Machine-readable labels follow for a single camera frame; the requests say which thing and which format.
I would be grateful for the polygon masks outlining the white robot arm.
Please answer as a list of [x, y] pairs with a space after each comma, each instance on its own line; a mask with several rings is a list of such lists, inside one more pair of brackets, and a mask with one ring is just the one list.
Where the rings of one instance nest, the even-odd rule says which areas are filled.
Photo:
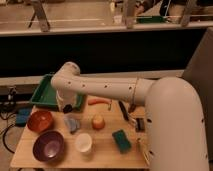
[[75, 92], [143, 106], [146, 113], [150, 171], [209, 171], [205, 119], [195, 88], [178, 77], [83, 77], [73, 62], [52, 77], [58, 103]]

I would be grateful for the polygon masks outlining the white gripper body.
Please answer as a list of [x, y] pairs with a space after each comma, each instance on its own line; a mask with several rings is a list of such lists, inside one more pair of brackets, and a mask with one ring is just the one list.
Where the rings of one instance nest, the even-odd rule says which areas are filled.
[[56, 100], [58, 108], [63, 113], [69, 113], [74, 109], [77, 103], [77, 94], [69, 91], [56, 91]]

